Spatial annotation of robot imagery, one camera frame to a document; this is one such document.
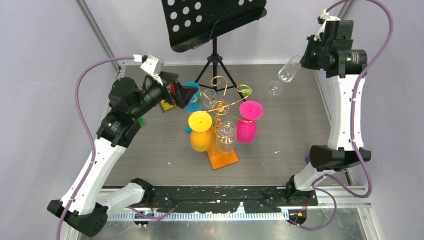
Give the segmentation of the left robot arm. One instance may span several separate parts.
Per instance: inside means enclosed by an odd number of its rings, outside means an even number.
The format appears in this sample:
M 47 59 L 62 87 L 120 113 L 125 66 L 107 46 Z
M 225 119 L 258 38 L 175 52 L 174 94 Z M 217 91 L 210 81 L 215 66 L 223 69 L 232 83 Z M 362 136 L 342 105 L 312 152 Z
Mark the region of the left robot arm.
M 130 77 L 113 83 L 108 95 L 110 111 L 91 139 L 91 153 L 66 194 L 50 201 L 50 213 L 81 234 L 94 237 L 114 214 L 134 204 L 148 207 L 153 202 L 154 188 L 141 178 L 105 196 L 100 196 L 100 191 L 140 130 L 139 119 L 162 101 L 185 108 L 198 92 L 194 86 L 182 85 L 178 77 L 163 71 L 158 80 L 146 75 L 142 86 Z

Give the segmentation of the pink plastic goblet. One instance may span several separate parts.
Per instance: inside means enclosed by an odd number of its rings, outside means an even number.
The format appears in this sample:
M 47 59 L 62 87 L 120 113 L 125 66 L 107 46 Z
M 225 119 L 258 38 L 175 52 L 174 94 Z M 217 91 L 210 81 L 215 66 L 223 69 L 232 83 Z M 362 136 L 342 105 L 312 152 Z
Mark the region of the pink plastic goblet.
M 257 123 L 263 115 L 263 107 L 256 101 L 247 100 L 239 107 L 241 120 L 236 124 L 237 140 L 242 144 L 250 144 L 257 134 Z

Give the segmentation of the gold wine glass rack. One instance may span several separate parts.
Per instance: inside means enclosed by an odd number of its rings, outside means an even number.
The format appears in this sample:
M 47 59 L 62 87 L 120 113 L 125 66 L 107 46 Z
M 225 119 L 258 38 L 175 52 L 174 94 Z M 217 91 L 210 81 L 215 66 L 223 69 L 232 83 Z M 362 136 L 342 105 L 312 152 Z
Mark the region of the gold wine glass rack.
M 209 159 L 211 168 L 213 170 L 218 170 L 218 169 L 222 169 L 224 167 L 228 167 L 230 165 L 236 164 L 239 162 L 239 158 L 236 154 L 235 149 L 232 150 L 229 153 L 223 153 L 220 152 L 217 147 L 216 147 L 216 138 L 217 138 L 217 130 L 219 125 L 222 122 L 226 122 L 228 121 L 228 118 L 233 118 L 234 120 L 240 120 L 239 117 L 236 117 L 235 115 L 233 115 L 230 112 L 230 108 L 232 106 L 235 106 L 241 102 L 243 102 L 244 100 L 247 100 L 251 94 L 252 94 L 252 89 L 251 87 L 249 87 L 246 84 L 241 84 L 240 86 L 237 86 L 235 89 L 238 93 L 244 94 L 247 93 L 247 95 L 242 95 L 241 99 L 235 102 L 231 102 L 231 103 L 227 103 L 225 102 L 225 97 L 227 95 L 227 90 L 229 89 L 229 81 L 226 77 L 218 75 L 213 77 L 210 80 L 210 83 L 213 87 L 217 87 L 221 82 L 219 81 L 219 79 L 223 79 L 224 80 L 224 89 L 223 89 L 223 94 L 222 97 L 220 99 L 216 99 L 215 103 L 213 104 L 211 109 L 207 109 L 207 110 L 201 110 L 201 111 L 205 111 L 207 113 L 209 113 L 209 115 L 212 118 L 212 125 L 210 127 L 210 131 L 211 131 L 211 135 L 212 135 L 212 143 L 210 148 L 207 151 L 203 151 L 200 153 L 206 153 L 207 157 Z

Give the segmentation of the tall clear flute glass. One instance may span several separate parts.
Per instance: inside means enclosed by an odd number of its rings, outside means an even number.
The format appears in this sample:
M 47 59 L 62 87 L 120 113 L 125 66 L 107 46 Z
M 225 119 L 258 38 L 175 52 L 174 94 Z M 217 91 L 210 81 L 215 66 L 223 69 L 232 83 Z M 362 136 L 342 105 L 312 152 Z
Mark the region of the tall clear flute glass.
M 278 80 L 270 81 L 267 85 L 267 91 L 271 96 L 280 96 L 284 90 L 284 83 L 289 83 L 293 80 L 296 74 L 301 69 L 301 56 L 293 56 L 279 71 Z

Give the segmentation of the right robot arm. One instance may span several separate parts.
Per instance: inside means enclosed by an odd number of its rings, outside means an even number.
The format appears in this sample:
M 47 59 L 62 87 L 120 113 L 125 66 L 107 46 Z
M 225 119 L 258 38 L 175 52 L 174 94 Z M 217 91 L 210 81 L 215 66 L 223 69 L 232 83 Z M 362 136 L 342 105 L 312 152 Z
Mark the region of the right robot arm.
M 329 108 L 330 134 L 327 145 L 313 145 L 309 162 L 286 183 L 285 200 L 299 205 L 312 197 L 314 187 L 334 173 L 371 160 L 372 153 L 364 149 L 361 135 L 361 74 L 368 63 L 365 50 L 353 49 L 354 22 L 328 17 L 316 34 L 307 37 L 308 44 L 300 60 L 302 68 L 324 70 L 332 84 L 332 104 Z

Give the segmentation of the clear stemless wine glass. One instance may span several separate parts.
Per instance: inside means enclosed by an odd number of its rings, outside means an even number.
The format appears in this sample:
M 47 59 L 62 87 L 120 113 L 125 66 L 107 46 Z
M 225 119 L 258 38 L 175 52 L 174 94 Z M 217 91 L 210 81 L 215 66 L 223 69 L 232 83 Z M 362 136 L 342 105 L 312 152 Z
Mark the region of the clear stemless wine glass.
M 231 121 L 222 122 L 216 132 L 216 148 L 222 153 L 234 150 L 237 141 L 237 127 Z

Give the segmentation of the orange plastic goblet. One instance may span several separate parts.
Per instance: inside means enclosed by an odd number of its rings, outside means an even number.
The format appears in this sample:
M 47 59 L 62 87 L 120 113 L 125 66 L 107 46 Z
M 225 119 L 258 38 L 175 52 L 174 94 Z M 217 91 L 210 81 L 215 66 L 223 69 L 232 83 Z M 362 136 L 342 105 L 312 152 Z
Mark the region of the orange plastic goblet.
M 188 125 L 191 128 L 190 144 L 193 150 L 205 152 L 212 145 L 212 117 L 206 111 L 193 112 L 188 118 Z

